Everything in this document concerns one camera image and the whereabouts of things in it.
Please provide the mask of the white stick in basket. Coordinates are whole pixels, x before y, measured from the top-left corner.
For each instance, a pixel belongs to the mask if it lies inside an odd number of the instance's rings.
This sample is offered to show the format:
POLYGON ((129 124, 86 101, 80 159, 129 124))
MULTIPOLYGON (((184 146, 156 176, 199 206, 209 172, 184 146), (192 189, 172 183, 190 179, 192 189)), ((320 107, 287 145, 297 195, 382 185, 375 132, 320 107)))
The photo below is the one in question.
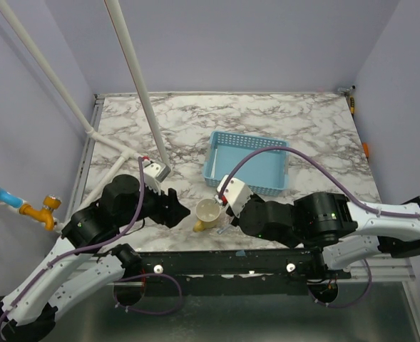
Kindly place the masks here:
POLYGON ((210 173, 211 178, 215 178, 216 163, 217 163, 217 154, 215 154, 214 160, 212 162, 212 169, 211 169, 211 173, 210 173))

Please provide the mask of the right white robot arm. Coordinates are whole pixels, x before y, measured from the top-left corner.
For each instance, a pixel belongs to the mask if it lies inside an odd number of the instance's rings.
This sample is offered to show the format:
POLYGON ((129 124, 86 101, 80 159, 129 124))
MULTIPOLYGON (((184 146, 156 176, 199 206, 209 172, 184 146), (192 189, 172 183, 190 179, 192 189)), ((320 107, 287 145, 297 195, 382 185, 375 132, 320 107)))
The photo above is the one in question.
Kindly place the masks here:
POLYGON ((356 261, 378 254, 403 259, 420 255, 420 197, 400 205, 356 205, 342 194, 316 192, 292 204, 265 201, 256 194, 227 214, 248 236, 299 244, 320 252, 311 274, 326 279, 356 261))

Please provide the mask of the light blue toothbrush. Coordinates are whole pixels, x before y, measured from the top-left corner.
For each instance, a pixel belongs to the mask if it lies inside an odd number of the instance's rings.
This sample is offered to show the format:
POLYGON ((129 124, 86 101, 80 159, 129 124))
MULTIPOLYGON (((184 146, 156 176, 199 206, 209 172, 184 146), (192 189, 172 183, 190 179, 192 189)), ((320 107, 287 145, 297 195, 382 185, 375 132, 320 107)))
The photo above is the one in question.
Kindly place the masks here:
POLYGON ((219 228, 219 230, 217 230, 217 234, 221 235, 224 234, 227 230, 229 230, 232 226, 231 225, 227 225, 226 227, 223 228, 219 228))

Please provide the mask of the black mounting rail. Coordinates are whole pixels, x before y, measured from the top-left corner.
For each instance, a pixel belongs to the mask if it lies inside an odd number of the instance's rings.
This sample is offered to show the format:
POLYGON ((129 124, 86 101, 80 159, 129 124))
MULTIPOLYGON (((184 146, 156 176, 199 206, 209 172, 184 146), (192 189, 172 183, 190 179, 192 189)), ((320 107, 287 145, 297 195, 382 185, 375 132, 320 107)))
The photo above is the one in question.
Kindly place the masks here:
POLYGON ((304 296, 309 280, 351 277, 348 272, 328 269, 316 249, 238 249, 139 252, 123 278, 144 274, 146 295, 173 295, 173 284, 154 275, 156 266, 180 284, 185 296, 304 296))

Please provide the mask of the blue plastic basket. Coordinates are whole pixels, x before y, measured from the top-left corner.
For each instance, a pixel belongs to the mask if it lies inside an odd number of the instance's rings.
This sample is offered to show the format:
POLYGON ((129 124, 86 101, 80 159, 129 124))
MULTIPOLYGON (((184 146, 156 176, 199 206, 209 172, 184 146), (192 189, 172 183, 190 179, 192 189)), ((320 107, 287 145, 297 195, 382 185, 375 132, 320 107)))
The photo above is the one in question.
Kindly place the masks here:
MULTIPOLYGON (((288 147, 285 140, 239 133, 214 131, 210 135, 203 165, 203 178, 209 187, 217 187, 225 175, 250 153, 264 147, 288 147), (212 162, 217 154, 215 178, 211 178, 212 162)), ((235 177, 258 195, 276 197, 289 187, 289 154, 282 150, 260 153, 247 161, 235 177)))

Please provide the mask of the orange clamp on wall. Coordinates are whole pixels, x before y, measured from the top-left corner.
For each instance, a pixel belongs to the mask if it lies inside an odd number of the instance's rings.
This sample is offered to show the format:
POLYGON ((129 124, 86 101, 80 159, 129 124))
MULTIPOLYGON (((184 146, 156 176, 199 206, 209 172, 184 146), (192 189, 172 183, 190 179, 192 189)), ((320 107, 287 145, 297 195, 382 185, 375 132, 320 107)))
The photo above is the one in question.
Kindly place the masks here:
POLYGON ((364 154, 365 154, 366 158, 369 159, 369 147, 368 147, 368 145, 365 142, 363 142, 362 147, 363 147, 364 154))

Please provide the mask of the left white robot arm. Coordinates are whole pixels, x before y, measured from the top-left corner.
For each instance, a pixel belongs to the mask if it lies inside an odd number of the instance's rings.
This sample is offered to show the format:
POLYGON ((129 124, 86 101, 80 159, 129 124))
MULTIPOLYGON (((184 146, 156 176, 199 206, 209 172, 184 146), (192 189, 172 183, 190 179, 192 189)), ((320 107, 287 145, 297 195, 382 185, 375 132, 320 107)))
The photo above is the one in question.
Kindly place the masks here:
POLYGON ((112 281, 144 274, 141 257, 129 244, 101 250, 122 227, 149 218, 172 228, 189 215, 174 189, 156 193, 134 176, 114 177, 99 199, 72 215, 29 279, 0 296, 0 341, 40 341, 80 300, 112 281))

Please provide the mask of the white pvc pipe frame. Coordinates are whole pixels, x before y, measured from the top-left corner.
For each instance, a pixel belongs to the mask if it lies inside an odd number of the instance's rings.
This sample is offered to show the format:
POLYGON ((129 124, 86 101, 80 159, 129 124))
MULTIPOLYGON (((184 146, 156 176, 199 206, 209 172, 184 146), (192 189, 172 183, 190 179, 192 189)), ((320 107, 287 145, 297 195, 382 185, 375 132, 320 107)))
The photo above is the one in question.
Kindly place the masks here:
POLYGON ((82 120, 99 124, 89 88, 45 1, 0 1, 0 184, 32 202, 48 193, 78 204, 94 142, 82 120), (22 44, 2 9, 34 40, 81 112, 76 117, 22 44))

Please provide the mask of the toy faucet blue orange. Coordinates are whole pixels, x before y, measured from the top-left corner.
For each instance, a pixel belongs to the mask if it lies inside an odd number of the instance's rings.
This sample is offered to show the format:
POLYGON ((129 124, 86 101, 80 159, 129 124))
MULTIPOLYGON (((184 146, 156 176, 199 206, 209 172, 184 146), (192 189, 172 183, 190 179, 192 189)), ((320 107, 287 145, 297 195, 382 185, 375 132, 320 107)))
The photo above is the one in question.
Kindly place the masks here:
POLYGON ((56 196, 45 196, 42 208, 34 209, 29 202, 7 192, 0 186, 0 205, 7 206, 17 214, 40 222, 47 231, 58 227, 58 220, 53 216, 53 212, 61 206, 61 200, 56 196))

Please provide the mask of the yellow mug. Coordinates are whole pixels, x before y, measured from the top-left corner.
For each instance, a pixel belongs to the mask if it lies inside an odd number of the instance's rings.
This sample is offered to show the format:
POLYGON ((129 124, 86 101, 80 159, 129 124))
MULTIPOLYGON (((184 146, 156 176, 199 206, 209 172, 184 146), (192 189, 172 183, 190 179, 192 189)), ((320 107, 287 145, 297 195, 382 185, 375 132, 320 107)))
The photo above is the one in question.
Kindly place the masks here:
POLYGON ((197 222, 193 227, 194 232, 203 232, 217 226, 220 218, 221 207, 214 199, 202 199, 195 207, 197 222))

